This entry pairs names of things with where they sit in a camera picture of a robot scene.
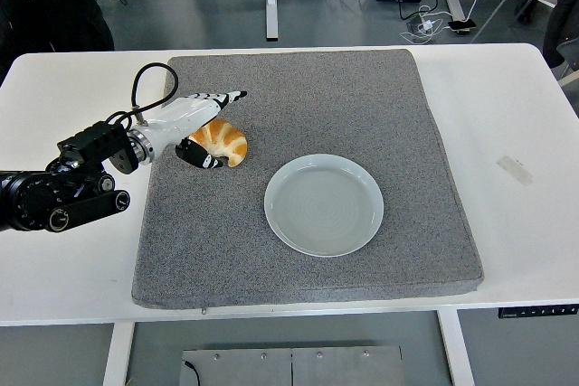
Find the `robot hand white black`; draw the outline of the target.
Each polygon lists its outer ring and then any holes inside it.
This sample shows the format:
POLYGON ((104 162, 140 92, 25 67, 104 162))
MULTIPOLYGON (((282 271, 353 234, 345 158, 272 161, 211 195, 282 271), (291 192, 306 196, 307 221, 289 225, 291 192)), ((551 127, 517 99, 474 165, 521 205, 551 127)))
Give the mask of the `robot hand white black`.
POLYGON ((221 167, 223 159, 230 167, 239 165, 248 153, 246 136, 217 115, 246 95, 245 91, 195 93, 176 99, 161 109, 158 119, 129 130, 138 162, 149 164, 173 146, 179 158, 198 168, 221 167))

